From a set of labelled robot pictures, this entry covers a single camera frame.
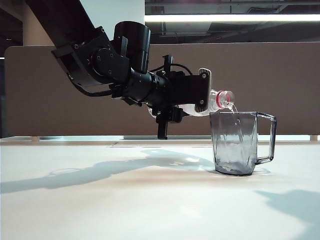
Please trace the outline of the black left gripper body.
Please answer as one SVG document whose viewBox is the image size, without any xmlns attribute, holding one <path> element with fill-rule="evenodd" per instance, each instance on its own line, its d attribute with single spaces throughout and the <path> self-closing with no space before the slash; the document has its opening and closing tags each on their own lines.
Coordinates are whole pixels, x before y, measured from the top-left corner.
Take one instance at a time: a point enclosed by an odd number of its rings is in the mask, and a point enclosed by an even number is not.
<svg viewBox="0 0 320 240">
<path fill-rule="evenodd" d="M 171 64 L 173 63 L 173 56 L 167 54 L 163 56 L 164 63 L 162 71 L 158 70 L 156 75 L 163 79 L 163 102 L 157 110 L 156 123 L 157 128 L 157 138 L 159 140 L 167 140 L 168 133 L 168 123 L 173 120 L 173 106 L 169 104 L 170 99 L 170 81 L 169 74 L 171 72 Z"/>
</svg>

